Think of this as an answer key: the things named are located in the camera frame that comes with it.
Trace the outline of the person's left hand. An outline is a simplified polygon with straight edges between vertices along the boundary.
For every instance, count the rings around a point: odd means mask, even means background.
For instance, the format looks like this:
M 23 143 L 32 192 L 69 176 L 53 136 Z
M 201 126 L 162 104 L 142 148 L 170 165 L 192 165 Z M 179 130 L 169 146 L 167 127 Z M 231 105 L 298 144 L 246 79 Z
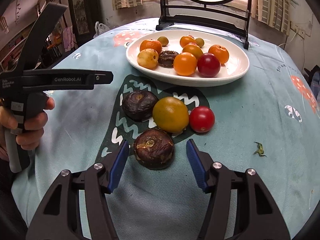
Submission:
M 16 142 L 24 150 L 34 150 L 39 146 L 40 139 L 44 134 L 44 126 L 48 121 L 48 115 L 42 111 L 37 116 L 25 120 L 25 133 L 16 137 Z M 5 143 L 4 129 L 16 129 L 18 122 L 11 112 L 1 102 L 1 159 L 9 161 L 7 146 Z

